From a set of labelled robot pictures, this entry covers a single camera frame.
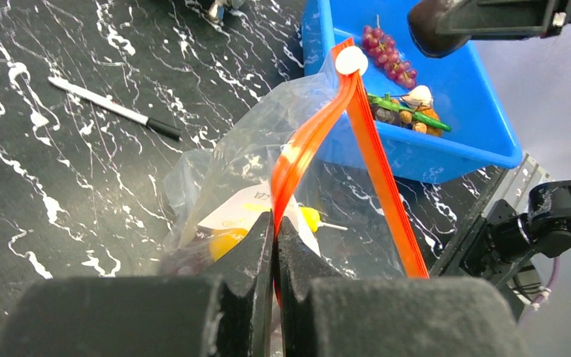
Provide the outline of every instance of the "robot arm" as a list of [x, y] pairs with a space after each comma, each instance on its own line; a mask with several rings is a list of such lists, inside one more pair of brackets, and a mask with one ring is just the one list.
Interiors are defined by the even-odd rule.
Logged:
[[413, 41], [442, 58], [470, 39], [557, 36], [571, 24], [571, 0], [421, 0], [408, 14]]

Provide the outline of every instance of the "marble countertop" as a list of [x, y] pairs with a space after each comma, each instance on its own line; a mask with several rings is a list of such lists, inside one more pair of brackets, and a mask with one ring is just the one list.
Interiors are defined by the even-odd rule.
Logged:
[[[0, 323], [43, 278], [151, 274], [174, 222], [162, 179], [303, 75], [303, 0], [0, 0]], [[182, 128], [174, 142], [52, 87], [68, 78]], [[398, 180], [428, 265], [500, 171]]]

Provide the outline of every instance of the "plastic bag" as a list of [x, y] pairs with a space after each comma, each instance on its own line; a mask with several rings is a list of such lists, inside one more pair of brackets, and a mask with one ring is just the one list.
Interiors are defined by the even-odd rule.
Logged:
[[[377, 143], [375, 138], [366, 139], [370, 140], [368, 147], [364, 146], [368, 171], [312, 157], [322, 141], [314, 139], [314, 134], [333, 126], [319, 117], [337, 118], [344, 109], [352, 113], [363, 105], [359, 103], [358, 108], [352, 100], [362, 97], [357, 90], [364, 92], [359, 74], [351, 79], [337, 75], [333, 63], [328, 57], [319, 74], [280, 84], [241, 118], [213, 151], [193, 150], [182, 155], [165, 179], [177, 222], [165, 239], [172, 259], [162, 264], [162, 272], [200, 272], [231, 250], [257, 217], [277, 204], [275, 225], [280, 224], [282, 214], [287, 216], [307, 246], [347, 277], [427, 277], [370, 111], [368, 130], [373, 130]], [[352, 132], [359, 144], [363, 139], [358, 136], [364, 131]], [[311, 143], [312, 148], [293, 147], [296, 142]], [[300, 157], [292, 161], [293, 155]], [[370, 165], [375, 155], [383, 155], [386, 164]], [[387, 184], [389, 177], [393, 187]], [[280, 203], [275, 202], [275, 189]], [[338, 228], [323, 227], [324, 222]], [[391, 232], [408, 232], [412, 237], [400, 237], [397, 245], [397, 234]], [[398, 246], [404, 250], [401, 254]]]

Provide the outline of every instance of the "green pepper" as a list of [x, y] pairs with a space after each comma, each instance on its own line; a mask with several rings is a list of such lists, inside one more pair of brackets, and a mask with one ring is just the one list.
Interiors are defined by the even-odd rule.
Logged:
[[406, 106], [403, 106], [401, 104], [397, 104], [394, 103], [392, 101], [390, 101], [390, 95], [386, 94], [385, 98], [382, 97], [378, 97], [377, 95], [373, 95], [373, 94], [368, 94], [369, 97], [369, 101], [371, 102], [371, 104], [375, 105], [375, 106], [379, 106], [380, 108], [384, 108], [386, 110], [392, 110], [394, 112], [400, 112], [402, 110], [405, 110], [407, 112], [410, 112], [413, 115], [413, 119], [420, 121], [426, 125], [432, 126], [433, 128], [436, 129], [441, 129], [443, 131], [446, 132], [451, 132], [452, 128], [450, 128], [449, 125], [445, 124], [445, 123], [441, 123], [438, 120], [435, 120], [421, 112], [417, 112], [412, 108], [408, 108]]

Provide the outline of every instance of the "blue plastic container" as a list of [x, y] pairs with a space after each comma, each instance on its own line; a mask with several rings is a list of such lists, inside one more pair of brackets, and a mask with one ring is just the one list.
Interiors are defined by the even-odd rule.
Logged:
[[[393, 36], [401, 56], [419, 74], [418, 84], [432, 91], [441, 121], [452, 127], [441, 138], [376, 123], [393, 174], [432, 184], [456, 179], [481, 167], [514, 168], [522, 149], [500, 101], [470, 43], [444, 59], [430, 59], [410, 38], [407, 15], [417, 0], [308, 0], [302, 18], [306, 75], [315, 74], [336, 43], [354, 37], [361, 42], [365, 25], [380, 27]], [[375, 95], [404, 94], [370, 61], [363, 76], [367, 91]], [[355, 148], [349, 120], [343, 116], [319, 149], [318, 158], [334, 164], [365, 168]]]

